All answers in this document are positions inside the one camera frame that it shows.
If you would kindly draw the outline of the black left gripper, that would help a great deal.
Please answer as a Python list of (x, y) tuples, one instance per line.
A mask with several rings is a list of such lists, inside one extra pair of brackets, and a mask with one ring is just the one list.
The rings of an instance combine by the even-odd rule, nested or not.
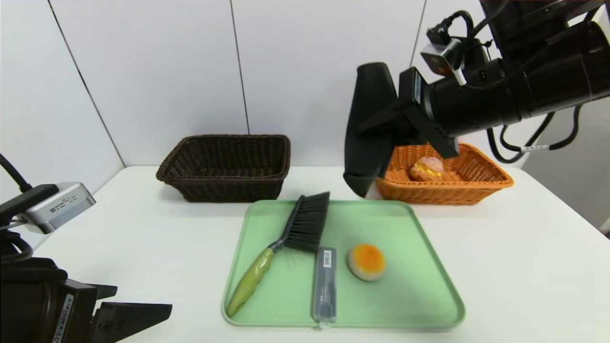
[[(58, 268), (2, 268), (3, 343), (82, 343), (95, 301), (118, 287), (70, 280)], [(172, 304), (102, 302), (88, 343), (117, 343), (169, 319)]]

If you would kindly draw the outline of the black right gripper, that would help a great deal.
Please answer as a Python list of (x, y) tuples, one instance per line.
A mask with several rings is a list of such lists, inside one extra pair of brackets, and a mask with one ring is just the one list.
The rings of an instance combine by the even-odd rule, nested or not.
[(429, 84), (412, 67), (399, 76), (398, 104), (367, 109), (356, 132), (363, 137), (404, 133), (399, 145), (429, 144), (450, 159), (459, 156), (458, 137), (521, 119), (508, 87), (475, 91), (451, 80)]

